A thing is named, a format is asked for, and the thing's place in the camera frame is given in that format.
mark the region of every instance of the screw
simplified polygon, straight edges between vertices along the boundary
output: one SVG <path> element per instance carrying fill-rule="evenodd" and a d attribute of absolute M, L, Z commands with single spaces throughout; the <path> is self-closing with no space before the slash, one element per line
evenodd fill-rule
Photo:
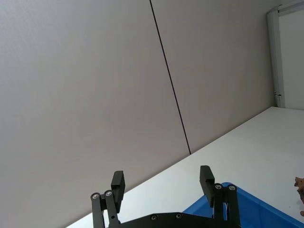
<path fill-rule="evenodd" d="M 181 219 L 181 214 L 180 213 L 176 214 L 176 218 Z"/>
<path fill-rule="evenodd" d="M 97 199 L 98 196 L 99 196 L 99 194 L 96 193 L 96 194 L 94 194 L 94 195 L 92 196 L 92 198 L 93 198 L 93 199 Z"/>
<path fill-rule="evenodd" d="M 112 192 L 111 192 L 111 191 L 107 191 L 107 192 L 105 193 L 105 195 L 106 195 L 106 196 L 111 196 L 111 195 L 112 195 Z"/>
<path fill-rule="evenodd" d="M 154 221 L 157 219 L 157 216 L 156 215 L 151 215 L 151 220 Z"/>

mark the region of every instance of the white table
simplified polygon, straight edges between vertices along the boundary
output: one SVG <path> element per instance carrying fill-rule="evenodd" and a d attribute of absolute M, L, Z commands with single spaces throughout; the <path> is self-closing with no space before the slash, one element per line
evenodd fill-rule
<path fill-rule="evenodd" d="M 304 111 L 275 107 L 125 193 L 120 221 L 184 211 L 203 195 L 201 165 L 211 167 L 216 182 L 232 182 L 304 222 L 294 187 L 295 176 L 304 177 Z M 92 227 L 89 214 L 68 228 Z"/>

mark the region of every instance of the small brown object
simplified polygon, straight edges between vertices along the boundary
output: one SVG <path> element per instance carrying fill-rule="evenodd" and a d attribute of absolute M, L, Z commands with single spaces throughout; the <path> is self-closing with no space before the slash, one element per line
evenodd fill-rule
<path fill-rule="evenodd" d="M 300 194 L 300 199 L 304 204 L 304 179 L 296 177 L 294 186 L 298 187 L 298 193 Z"/>

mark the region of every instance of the blue plastic bin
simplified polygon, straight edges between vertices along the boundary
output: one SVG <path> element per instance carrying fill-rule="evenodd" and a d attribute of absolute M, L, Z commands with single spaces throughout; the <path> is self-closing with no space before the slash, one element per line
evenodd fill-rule
<path fill-rule="evenodd" d="M 231 183 L 226 182 L 222 185 L 227 186 L 229 184 Z M 302 222 L 279 211 L 239 187 L 237 188 L 237 193 L 242 228 L 304 228 Z M 210 218 L 213 209 L 209 207 L 206 196 L 203 196 L 188 207 L 184 213 Z"/>

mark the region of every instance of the gray wall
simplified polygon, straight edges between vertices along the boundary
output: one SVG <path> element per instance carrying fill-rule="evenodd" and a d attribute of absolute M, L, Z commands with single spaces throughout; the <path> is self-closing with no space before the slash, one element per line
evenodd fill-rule
<path fill-rule="evenodd" d="M 150 4 L 0 3 L 0 226 L 63 227 L 189 154 Z"/>
<path fill-rule="evenodd" d="M 282 61 L 282 79 L 279 82 L 284 88 L 284 107 L 304 110 L 304 10 L 280 16 L 278 20 L 282 56 L 279 60 Z"/>
<path fill-rule="evenodd" d="M 153 4 L 192 151 L 273 103 L 278 1 Z M 115 170 L 189 154 L 147 0 L 3 0 L 0 31 L 1 227 L 63 227 Z"/>
<path fill-rule="evenodd" d="M 290 1 L 152 2 L 191 152 L 274 105 L 266 12 Z"/>

